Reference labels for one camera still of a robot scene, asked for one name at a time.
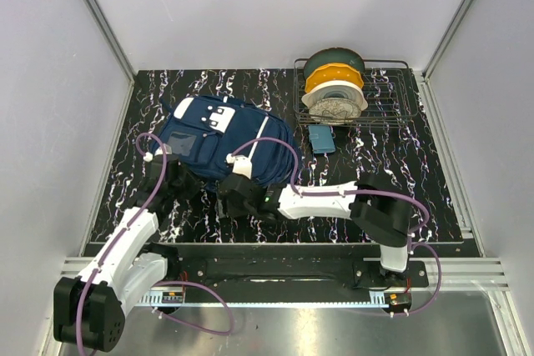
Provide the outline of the navy blue student backpack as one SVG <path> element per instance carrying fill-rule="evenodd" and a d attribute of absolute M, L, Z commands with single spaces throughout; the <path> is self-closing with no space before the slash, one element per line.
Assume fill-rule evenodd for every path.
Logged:
<path fill-rule="evenodd" d="M 191 96 L 174 107 L 162 105 L 169 116 L 159 139 L 209 191 L 232 171 L 226 156 L 255 138 L 260 140 L 238 151 L 251 159 L 252 180 L 262 187 L 290 181 L 293 154 L 300 149 L 293 128 L 273 113 L 229 96 Z"/>

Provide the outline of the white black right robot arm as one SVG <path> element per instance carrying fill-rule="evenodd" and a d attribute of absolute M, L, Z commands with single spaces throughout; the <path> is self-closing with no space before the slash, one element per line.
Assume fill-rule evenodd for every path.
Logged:
<path fill-rule="evenodd" d="M 379 244 L 378 269 L 383 283 L 394 287 L 409 275 L 411 203 L 404 195 L 356 181 L 323 187 L 273 184 L 262 188 L 232 173 L 219 185 L 218 197 L 231 218 L 249 215 L 266 223 L 309 217 L 350 220 Z"/>

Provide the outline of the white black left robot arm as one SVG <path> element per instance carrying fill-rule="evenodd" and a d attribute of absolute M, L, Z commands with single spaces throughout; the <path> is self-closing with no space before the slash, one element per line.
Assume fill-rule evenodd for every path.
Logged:
<path fill-rule="evenodd" d="M 106 244 L 75 277 L 53 290 L 53 337 L 103 352 L 122 335 L 125 320 L 156 284 L 180 276 L 178 250 L 150 242 L 178 198 L 191 199 L 201 182 L 174 154 L 149 163 L 141 187 Z"/>

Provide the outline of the speckled grey plate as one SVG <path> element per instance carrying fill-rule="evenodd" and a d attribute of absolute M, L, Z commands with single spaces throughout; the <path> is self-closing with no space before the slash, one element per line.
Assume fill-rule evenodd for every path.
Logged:
<path fill-rule="evenodd" d="M 351 123 L 361 115 L 357 102 L 345 98 L 325 98 L 310 108 L 310 117 L 326 125 Z"/>

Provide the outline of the white plate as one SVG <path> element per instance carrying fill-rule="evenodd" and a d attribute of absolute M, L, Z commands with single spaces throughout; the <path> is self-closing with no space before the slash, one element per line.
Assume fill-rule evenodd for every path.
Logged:
<path fill-rule="evenodd" d="M 368 108 L 362 88 L 349 81 L 331 80 L 317 85 L 309 93 L 302 96 L 301 101 L 311 108 L 317 102 L 327 98 L 342 98 L 355 102 L 361 110 Z"/>

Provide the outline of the yellow plate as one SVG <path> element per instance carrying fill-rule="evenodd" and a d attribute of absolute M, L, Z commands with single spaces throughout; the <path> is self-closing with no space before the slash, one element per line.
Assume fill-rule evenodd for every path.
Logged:
<path fill-rule="evenodd" d="M 329 81 L 346 81 L 363 88 L 364 81 L 359 71 L 345 63 L 327 63 L 316 68 L 305 81 L 305 92 Z"/>

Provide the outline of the dark green plate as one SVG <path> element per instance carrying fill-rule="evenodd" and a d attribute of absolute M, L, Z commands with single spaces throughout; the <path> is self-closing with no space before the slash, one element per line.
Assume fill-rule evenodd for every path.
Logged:
<path fill-rule="evenodd" d="M 359 73 L 365 71 L 365 62 L 361 55 L 348 48 L 327 48 L 314 53 L 306 61 L 303 74 L 308 78 L 317 68 L 329 63 L 346 64 Z"/>

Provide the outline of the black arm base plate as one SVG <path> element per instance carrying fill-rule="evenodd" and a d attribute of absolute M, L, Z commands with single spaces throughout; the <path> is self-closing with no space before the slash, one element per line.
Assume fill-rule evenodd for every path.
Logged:
<path fill-rule="evenodd" d="M 183 258 L 178 276 L 205 285 L 237 282 L 334 282 L 344 288 L 428 288 L 426 266 L 410 261 L 390 272 L 363 258 Z"/>

